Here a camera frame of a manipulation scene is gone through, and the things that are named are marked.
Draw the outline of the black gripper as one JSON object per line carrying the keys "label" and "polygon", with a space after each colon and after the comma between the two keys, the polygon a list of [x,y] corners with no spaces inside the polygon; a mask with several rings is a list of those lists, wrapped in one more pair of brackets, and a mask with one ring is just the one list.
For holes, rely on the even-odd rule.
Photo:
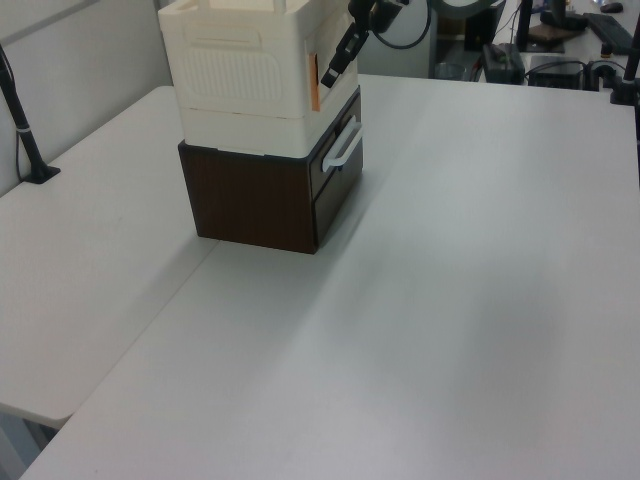
{"label": "black gripper", "polygon": [[321,84],[332,88],[347,67],[357,58],[369,32],[384,33],[400,11],[408,5],[405,0],[350,0],[348,11],[355,22],[338,43]]}

